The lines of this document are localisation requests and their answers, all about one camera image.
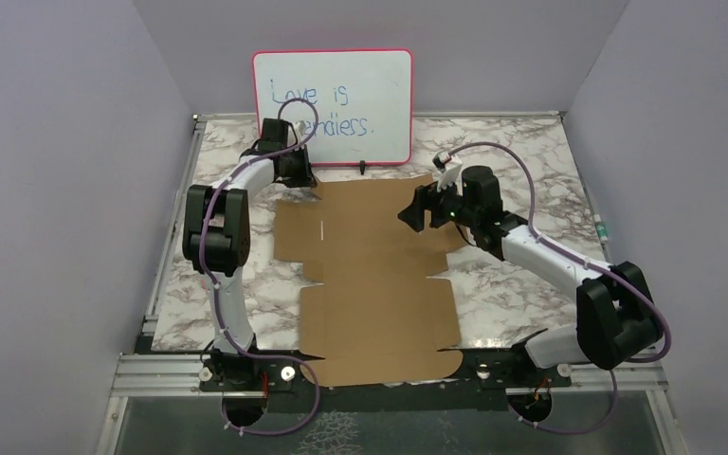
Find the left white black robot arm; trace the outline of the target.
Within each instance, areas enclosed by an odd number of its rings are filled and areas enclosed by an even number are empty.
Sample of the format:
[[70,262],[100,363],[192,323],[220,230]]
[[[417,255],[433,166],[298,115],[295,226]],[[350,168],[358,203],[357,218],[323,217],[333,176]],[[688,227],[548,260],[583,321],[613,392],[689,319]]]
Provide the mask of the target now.
[[304,123],[266,118],[258,139],[229,174],[211,185],[192,185],[186,194],[182,251],[209,290],[214,326],[214,372],[237,389],[248,389],[260,376],[259,362],[291,355],[254,351],[255,334],[246,310],[244,267],[251,250],[249,202],[273,184],[314,188]]

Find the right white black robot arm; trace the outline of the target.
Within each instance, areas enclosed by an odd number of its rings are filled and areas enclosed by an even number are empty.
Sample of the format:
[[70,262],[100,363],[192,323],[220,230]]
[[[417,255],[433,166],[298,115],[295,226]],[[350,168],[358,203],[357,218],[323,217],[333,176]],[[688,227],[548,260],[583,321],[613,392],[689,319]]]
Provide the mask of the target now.
[[576,306],[575,324],[513,345],[508,364],[517,383],[531,386],[560,364],[611,370],[664,337],[639,267],[595,262],[534,230],[531,221],[504,208],[499,180],[485,166],[466,168],[462,183],[440,179],[416,187],[398,219],[416,232],[448,223],[466,228],[476,247],[534,273]]

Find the brown cardboard box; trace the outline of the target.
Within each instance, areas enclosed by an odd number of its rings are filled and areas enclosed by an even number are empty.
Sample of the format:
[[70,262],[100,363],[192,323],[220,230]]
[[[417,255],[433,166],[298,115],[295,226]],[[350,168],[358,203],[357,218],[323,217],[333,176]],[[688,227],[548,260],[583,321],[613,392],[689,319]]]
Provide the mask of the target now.
[[277,260],[298,263],[299,349],[323,387],[436,380],[463,362],[447,256],[451,226],[415,232],[398,219],[430,175],[321,182],[311,202],[280,201]]

